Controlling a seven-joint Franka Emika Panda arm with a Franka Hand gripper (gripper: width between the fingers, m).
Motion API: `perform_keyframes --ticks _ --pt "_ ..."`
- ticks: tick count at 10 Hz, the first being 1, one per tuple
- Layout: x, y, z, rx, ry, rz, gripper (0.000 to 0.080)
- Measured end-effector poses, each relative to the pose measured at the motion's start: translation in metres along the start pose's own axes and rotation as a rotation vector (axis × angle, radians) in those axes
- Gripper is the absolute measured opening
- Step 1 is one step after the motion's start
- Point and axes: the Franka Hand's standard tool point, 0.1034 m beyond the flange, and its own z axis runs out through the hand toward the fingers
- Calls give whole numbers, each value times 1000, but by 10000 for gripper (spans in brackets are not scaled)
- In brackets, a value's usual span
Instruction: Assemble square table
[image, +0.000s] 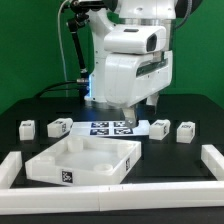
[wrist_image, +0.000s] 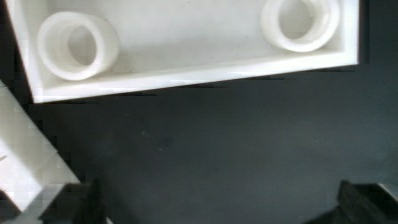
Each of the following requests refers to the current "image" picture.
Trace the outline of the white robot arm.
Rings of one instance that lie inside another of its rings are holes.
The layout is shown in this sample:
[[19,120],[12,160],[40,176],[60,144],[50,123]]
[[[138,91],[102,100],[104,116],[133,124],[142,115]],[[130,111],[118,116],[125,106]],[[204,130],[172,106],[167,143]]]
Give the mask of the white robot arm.
[[187,20],[193,0],[101,0],[90,11],[94,68],[86,100],[123,111],[126,125],[138,123],[141,101],[156,105],[159,92],[170,85],[172,35]]

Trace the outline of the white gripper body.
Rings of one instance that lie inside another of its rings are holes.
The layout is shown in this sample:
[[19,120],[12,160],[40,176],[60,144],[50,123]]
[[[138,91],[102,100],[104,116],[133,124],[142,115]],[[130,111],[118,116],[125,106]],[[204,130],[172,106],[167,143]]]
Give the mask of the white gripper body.
[[153,55],[111,53],[105,62],[105,99],[109,105],[127,108],[169,86],[173,52],[153,62]]

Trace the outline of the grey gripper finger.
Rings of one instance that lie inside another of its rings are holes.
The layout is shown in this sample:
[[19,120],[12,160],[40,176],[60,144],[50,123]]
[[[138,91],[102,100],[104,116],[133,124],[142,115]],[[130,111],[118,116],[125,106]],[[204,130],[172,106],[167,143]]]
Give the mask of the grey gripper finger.
[[129,128],[134,128],[137,124],[137,115],[134,107],[128,107],[122,109],[126,126]]
[[157,106],[157,103],[158,103],[158,99],[159,99],[159,94],[158,93],[155,93],[153,95],[150,95],[147,100],[146,100],[146,104],[148,106],[154,106],[156,107]]

